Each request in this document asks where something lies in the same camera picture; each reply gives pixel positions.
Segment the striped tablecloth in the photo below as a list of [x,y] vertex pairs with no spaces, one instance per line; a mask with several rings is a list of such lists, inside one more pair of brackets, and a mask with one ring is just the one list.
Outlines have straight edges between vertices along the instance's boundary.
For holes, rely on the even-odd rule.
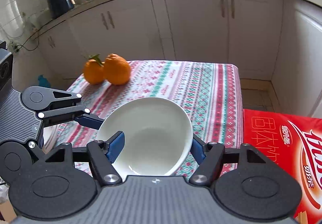
[[[179,104],[192,121],[194,133],[203,141],[224,143],[237,148],[243,138],[243,109],[238,69],[231,64],[181,61],[130,61],[131,80],[124,86],[88,84],[81,75],[68,89],[83,95],[83,101],[101,118],[122,104],[139,97],[157,96]],[[56,144],[71,142],[85,146],[95,139],[97,130],[76,122],[59,125]],[[76,167],[89,173],[88,164]],[[176,175],[190,177],[197,167],[191,154]],[[233,169],[227,165],[223,172]]]

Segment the plastic bag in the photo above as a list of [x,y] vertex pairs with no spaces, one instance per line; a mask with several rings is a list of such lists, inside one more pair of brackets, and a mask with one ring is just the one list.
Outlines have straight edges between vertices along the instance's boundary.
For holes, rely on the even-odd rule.
[[5,183],[0,177],[0,204],[3,204],[7,200],[9,200],[8,191],[9,191],[9,185]]

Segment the red package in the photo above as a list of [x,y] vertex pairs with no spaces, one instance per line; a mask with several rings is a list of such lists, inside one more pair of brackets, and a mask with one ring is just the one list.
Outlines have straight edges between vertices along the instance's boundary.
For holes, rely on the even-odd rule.
[[294,218],[322,219],[322,119],[244,110],[244,143],[249,143],[294,177],[302,200]]

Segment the bowl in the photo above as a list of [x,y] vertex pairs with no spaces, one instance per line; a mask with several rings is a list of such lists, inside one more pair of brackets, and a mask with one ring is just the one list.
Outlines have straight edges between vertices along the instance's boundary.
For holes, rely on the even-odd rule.
[[108,140],[123,131],[125,145],[113,163],[125,181],[128,175],[169,176],[183,164],[191,149],[191,121],[175,102],[143,97],[114,110],[96,139]]

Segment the orange fruit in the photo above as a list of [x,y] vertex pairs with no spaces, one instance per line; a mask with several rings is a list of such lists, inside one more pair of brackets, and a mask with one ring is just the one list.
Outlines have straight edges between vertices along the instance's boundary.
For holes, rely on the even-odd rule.
[[99,59],[99,55],[90,56],[86,62],[83,73],[89,84],[100,84],[104,81],[104,65]]
[[131,67],[117,54],[109,54],[105,59],[104,76],[113,85],[126,84],[131,77]]

